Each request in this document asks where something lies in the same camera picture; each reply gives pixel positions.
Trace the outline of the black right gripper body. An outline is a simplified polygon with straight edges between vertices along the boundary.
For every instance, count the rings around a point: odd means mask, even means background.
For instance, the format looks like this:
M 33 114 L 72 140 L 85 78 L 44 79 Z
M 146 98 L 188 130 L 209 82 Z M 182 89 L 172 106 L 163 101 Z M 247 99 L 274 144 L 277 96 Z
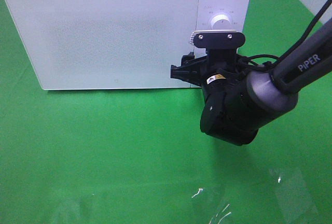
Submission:
M 207 54 L 200 58 L 200 86 L 205 100 L 212 94 L 225 93 L 245 78 L 246 67 L 240 64 L 245 58 L 239 54 Z

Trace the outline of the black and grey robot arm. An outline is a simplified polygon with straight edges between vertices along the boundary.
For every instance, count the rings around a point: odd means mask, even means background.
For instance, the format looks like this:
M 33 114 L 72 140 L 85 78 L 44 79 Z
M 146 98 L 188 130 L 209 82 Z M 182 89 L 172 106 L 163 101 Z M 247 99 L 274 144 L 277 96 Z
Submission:
M 331 72 L 331 22 L 284 58 L 261 65 L 238 54 L 245 37 L 237 31 L 194 31 L 190 42 L 206 55 L 184 55 L 170 76 L 202 88 L 201 132 L 238 146 L 293 110 L 299 91 Z

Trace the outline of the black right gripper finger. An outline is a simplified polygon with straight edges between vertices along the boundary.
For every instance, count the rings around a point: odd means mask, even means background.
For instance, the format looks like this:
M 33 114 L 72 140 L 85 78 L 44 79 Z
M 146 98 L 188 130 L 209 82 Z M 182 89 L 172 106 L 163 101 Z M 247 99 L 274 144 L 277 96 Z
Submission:
M 196 58 L 193 52 L 183 55 L 181 58 L 181 66 L 171 65 L 170 78 L 201 86 L 201 78 L 207 58 L 207 56 Z

